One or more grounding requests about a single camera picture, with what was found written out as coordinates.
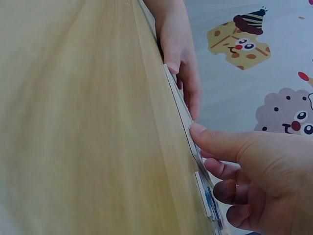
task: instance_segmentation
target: cartoon cheese character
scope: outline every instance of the cartoon cheese character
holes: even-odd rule
[[[226,61],[247,70],[270,58],[266,43],[257,41],[263,34],[262,22],[266,10],[238,15],[232,22],[224,23],[207,34],[209,50],[226,54]]]

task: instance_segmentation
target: cartoon face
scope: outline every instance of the cartoon face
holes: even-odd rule
[[[226,61],[247,70],[270,58],[266,43],[256,40],[258,35],[242,32],[234,22],[228,22],[207,34],[209,50],[214,54],[226,54]]]
[[[258,108],[256,131],[297,134],[313,138],[312,94],[307,91],[282,89],[268,94]]]

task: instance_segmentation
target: fingernail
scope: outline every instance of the fingernail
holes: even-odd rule
[[[177,73],[179,72],[179,67],[174,62],[168,62],[167,67],[170,68],[171,70],[173,70],[174,72],[177,72]]]
[[[200,134],[205,130],[206,130],[206,128],[204,126],[201,126],[197,123],[192,124],[191,128],[190,128],[190,131],[195,133],[195,134]]]

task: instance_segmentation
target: red nose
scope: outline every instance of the red nose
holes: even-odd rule
[[[242,45],[236,45],[235,48],[236,48],[237,50],[241,50],[241,49],[243,48],[243,46],[242,46]]]
[[[301,129],[301,124],[300,124],[298,121],[293,121],[292,124],[291,124],[291,128],[292,128],[294,131],[300,131],[300,129]]]

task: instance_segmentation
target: wooden board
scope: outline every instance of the wooden board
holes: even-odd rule
[[[211,234],[137,0],[5,0],[0,32],[2,234]]]

